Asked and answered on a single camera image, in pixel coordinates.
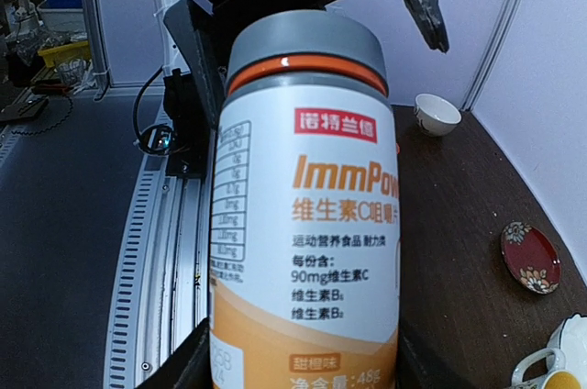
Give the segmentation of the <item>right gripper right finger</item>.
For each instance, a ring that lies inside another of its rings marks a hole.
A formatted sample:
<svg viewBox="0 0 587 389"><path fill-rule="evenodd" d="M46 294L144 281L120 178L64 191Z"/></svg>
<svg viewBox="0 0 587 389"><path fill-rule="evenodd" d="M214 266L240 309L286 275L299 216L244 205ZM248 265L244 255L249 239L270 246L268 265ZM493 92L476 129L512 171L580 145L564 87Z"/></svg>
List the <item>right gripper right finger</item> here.
<svg viewBox="0 0 587 389"><path fill-rule="evenodd" d="M403 388L494 388L487 338L461 317L400 317Z"/></svg>

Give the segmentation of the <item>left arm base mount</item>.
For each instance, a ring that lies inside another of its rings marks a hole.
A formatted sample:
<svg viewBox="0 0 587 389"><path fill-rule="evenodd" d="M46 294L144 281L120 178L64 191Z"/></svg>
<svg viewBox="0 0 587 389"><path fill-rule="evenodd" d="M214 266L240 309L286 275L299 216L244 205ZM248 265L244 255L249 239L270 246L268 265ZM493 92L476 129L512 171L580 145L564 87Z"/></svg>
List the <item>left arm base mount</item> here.
<svg viewBox="0 0 587 389"><path fill-rule="evenodd" d="M172 121L172 144L166 174L204 179L211 129L191 74L175 69L163 79L163 108Z"/></svg>

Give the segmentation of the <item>grey lid pill bottle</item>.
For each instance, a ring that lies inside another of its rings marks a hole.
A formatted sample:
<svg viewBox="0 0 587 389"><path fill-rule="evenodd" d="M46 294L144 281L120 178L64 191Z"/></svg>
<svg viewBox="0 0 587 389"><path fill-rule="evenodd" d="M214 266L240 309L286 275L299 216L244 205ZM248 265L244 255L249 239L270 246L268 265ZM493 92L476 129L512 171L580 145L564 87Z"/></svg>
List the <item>grey lid pill bottle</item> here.
<svg viewBox="0 0 587 389"><path fill-rule="evenodd" d="M382 47L319 10L236 38L216 140L209 325L216 388L392 388L397 144Z"/></svg>

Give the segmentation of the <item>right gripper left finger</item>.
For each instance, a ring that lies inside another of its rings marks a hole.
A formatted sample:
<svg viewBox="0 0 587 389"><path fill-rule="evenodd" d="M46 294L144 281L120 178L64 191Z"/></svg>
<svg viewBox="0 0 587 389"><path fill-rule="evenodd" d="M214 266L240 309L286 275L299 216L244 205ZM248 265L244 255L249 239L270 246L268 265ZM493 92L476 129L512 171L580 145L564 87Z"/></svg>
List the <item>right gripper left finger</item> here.
<svg viewBox="0 0 587 389"><path fill-rule="evenodd" d="M181 346L138 389L212 389L209 319L204 318Z"/></svg>

